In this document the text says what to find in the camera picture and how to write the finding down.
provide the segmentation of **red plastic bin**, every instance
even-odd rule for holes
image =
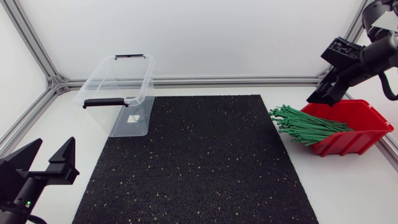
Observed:
[[[310,103],[303,112],[319,118],[347,123],[352,132],[335,133],[325,140],[311,145],[312,151],[322,157],[327,154],[357,152],[364,154],[384,135],[394,130],[368,102],[364,100],[341,100],[333,107]]]

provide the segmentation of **black cable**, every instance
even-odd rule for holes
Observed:
[[[379,78],[381,81],[381,86],[383,87],[384,95],[387,97],[387,99],[392,101],[398,100],[398,95],[395,95],[391,90],[390,83],[388,82],[386,74],[384,72],[381,72],[379,74]]]
[[[394,11],[394,13],[396,14],[396,16],[398,16],[398,1],[394,1],[392,3],[392,10]]]
[[[35,215],[29,215],[28,220],[35,224],[47,224],[42,218]]]

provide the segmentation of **white wall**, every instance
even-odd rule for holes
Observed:
[[[45,91],[45,77],[0,5],[0,137]]]
[[[363,32],[361,38],[358,40],[359,45],[369,45],[371,41]],[[392,91],[398,94],[398,74],[397,68],[392,68],[386,72]],[[383,115],[384,118],[390,122],[395,131],[392,132],[392,137],[398,142],[398,101],[388,100],[383,93],[380,78],[378,76],[372,77],[365,82],[360,83],[348,90],[354,98],[364,99],[370,103],[375,109]]]
[[[23,0],[58,71],[87,78],[103,57],[151,54],[162,77],[305,75],[362,0]]]

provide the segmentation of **speckled mat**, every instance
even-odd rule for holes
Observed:
[[[318,223],[258,95],[157,97],[148,135],[108,139],[73,222]]]

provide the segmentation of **white floor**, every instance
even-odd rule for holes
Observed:
[[[159,89],[158,96],[260,94],[268,109],[282,104],[303,108],[312,87]],[[50,156],[71,136],[76,138],[73,185],[48,186],[32,214],[48,223],[71,223],[107,135],[74,106],[76,92],[59,96],[28,132],[19,146],[44,140],[31,170],[45,170]],[[364,155],[331,155],[321,158],[310,148],[281,138],[320,223],[398,223],[398,173],[373,147]]]

